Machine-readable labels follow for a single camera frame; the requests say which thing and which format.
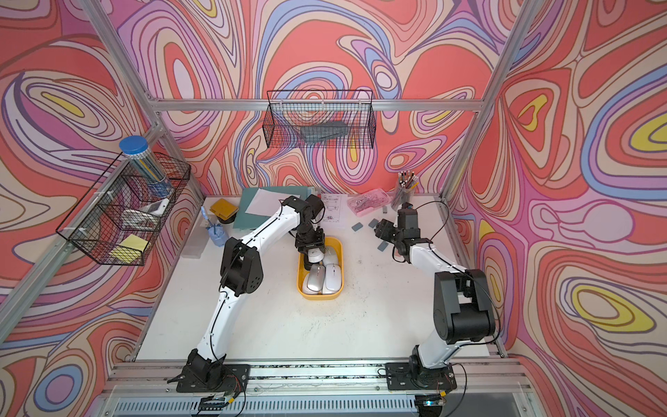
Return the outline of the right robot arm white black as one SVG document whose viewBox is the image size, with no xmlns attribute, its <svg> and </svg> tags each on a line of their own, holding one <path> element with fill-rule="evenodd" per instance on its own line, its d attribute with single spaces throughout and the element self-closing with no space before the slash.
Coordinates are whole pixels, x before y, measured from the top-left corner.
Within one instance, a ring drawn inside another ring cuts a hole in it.
<svg viewBox="0 0 667 417">
<path fill-rule="evenodd" d="M 402 208 L 395 222 L 380 220 L 373 232 L 404 262 L 434 278 L 434 331 L 413 349 L 414 368 L 444 368 L 463 347 L 486 345 L 487 338 L 495 337 L 495 309 L 485 273 L 442 255 L 433 240 L 421 235 L 417 210 Z"/>
</svg>

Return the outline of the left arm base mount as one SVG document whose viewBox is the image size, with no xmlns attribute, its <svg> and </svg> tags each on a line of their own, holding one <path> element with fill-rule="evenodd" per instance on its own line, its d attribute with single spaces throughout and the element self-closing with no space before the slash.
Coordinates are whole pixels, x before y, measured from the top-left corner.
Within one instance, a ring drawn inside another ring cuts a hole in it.
<svg viewBox="0 0 667 417">
<path fill-rule="evenodd" d="M 223 364 L 200 369 L 186 365 L 179 375 L 167 380 L 167 383 L 176 383 L 178 393 L 241 394 L 248 385 L 250 369 L 248 364 Z"/>
</svg>

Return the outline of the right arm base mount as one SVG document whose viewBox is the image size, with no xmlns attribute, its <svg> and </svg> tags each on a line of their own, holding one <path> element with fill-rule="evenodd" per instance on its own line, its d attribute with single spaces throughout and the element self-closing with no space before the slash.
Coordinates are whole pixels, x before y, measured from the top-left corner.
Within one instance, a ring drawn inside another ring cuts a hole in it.
<svg viewBox="0 0 667 417">
<path fill-rule="evenodd" d="M 390 391 L 439 390 L 449 393 L 458 387 L 451 366 L 429 369 L 410 362 L 387 362 L 384 369 Z"/>
</svg>

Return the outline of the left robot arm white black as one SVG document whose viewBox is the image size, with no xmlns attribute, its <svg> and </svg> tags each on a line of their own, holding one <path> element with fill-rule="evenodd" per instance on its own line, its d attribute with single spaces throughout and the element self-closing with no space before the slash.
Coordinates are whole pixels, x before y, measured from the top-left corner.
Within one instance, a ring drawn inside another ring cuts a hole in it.
<svg viewBox="0 0 667 417">
<path fill-rule="evenodd" d="M 241 239 L 229 238 L 223 247 L 219 297 L 209 325 L 186 361 L 185 368 L 196 379 L 211 385 L 221 377 L 222 366 L 243 303 L 262 284 L 267 268 L 263 254 L 289 232 L 295 232 L 295 248 L 304 256 L 305 269 L 322 262 L 326 253 L 325 234 L 318 217 L 325 210 L 321 198 L 302 200 L 288 196 L 279 210 Z"/>
</svg>

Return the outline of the silver mouse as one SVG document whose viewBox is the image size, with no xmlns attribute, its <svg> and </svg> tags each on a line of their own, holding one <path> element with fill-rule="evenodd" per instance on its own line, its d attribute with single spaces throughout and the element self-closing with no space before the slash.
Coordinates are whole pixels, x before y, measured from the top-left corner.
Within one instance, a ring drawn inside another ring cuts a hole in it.
<svg viewBox="0 0 667 417">
<path fill-rule="evenodd" d="M 304 279 L 303 291 L 309 294 L 319 294 L 323 290 L 326 278 L 326 268 L 321 264 L 314 264 Z"/>
</svg>

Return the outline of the white mouse with logo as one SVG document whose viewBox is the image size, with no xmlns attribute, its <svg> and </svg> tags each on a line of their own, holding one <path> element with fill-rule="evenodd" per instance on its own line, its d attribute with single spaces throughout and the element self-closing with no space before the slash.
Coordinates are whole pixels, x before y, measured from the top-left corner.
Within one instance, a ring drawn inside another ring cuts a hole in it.
<svg viewBox="0 0 667 417">
<path fill-rule="evenodd" d="M 324 259 L 326 250 L 321 248 L 311 248 L 307 251 L 307 260 L 311 263 L 318 263 Z"/>
</svg>

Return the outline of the yellow storage box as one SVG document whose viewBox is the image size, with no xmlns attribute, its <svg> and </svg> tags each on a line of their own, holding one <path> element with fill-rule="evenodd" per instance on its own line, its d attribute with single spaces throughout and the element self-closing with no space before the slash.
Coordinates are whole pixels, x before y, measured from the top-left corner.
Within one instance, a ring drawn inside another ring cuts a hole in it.
<svg viewBox="0 0 667 417">
<path fill-rule="evenodd" d="M 304 268 L 307 257 L 300 256 L 297 289 L 311 301 L 327 301 L 337 298 L 344 289 L 344 251 L 342 243 L 335 237 L 325 239 L 325 254 L 322 261 Z"/>
</svg>

